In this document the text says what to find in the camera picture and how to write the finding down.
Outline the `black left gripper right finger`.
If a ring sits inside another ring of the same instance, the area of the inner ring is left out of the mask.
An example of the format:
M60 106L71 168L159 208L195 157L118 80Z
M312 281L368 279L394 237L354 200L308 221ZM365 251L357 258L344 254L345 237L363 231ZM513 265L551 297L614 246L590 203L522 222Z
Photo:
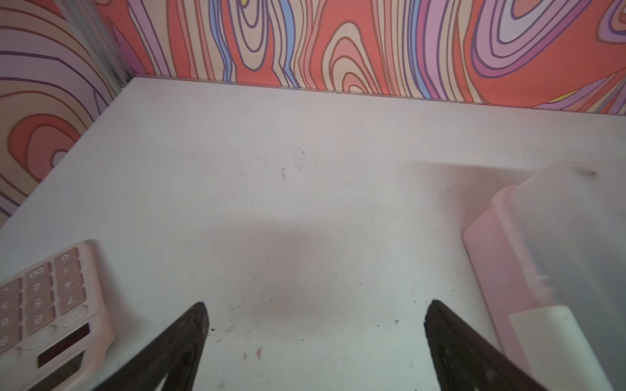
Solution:
M424 328L440 389L544 389L443 302L429 304Z

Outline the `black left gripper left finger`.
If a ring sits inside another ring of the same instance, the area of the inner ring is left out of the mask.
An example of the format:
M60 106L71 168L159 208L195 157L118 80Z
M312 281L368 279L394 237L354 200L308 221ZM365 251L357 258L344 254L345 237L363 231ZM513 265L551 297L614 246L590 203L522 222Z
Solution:
M191 390L209 330L207 309L199 301L96 389Z

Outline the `pink plastic tool box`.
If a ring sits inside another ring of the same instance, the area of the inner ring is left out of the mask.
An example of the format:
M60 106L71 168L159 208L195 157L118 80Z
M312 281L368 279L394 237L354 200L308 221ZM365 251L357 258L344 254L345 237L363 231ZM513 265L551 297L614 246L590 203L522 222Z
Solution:
M549 390L624 389L624 166L552 164L463 241L506 358Z

